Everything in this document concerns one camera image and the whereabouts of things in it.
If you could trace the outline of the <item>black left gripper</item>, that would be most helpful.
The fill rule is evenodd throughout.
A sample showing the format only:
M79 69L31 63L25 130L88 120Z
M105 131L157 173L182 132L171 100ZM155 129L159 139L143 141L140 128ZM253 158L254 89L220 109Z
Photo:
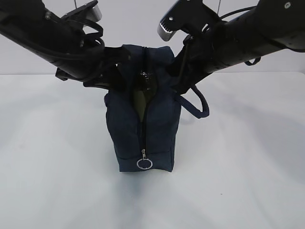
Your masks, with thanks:
M131 53L123 46L105 47L102 54L85 60L64 61L59 66L55 76L62 80L73 80L88 88L114 89L123 91L126 80L118 69L118 65L127 63Z

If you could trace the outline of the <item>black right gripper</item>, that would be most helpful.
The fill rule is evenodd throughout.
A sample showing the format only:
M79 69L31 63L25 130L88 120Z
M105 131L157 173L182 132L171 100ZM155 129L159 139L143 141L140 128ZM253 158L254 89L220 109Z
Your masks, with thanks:
M178 94L185 94L205 77L229 66L217 56L213 41L211 34L202 37L188 35L184 39L183 49L169 64L169 75L177 80L173 89Z

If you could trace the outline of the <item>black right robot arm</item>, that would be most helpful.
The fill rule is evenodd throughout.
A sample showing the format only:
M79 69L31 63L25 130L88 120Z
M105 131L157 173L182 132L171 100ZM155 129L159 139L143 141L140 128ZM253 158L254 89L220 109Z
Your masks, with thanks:
M302 0L261 0L231 21L223 21L200 0L182 0L171 17L168 28L191 37L176 58L183 67L174 87L180 94L216 71L283 49L305 50Z

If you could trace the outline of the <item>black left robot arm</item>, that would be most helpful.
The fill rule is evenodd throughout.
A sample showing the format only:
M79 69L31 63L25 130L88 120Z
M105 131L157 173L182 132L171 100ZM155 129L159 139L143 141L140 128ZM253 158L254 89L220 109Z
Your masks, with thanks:
M57 68L62 81L122 91L126 81L118 65L131 55L124 47L106 47L96 0L59 17L41 0L3 0L1 34Z

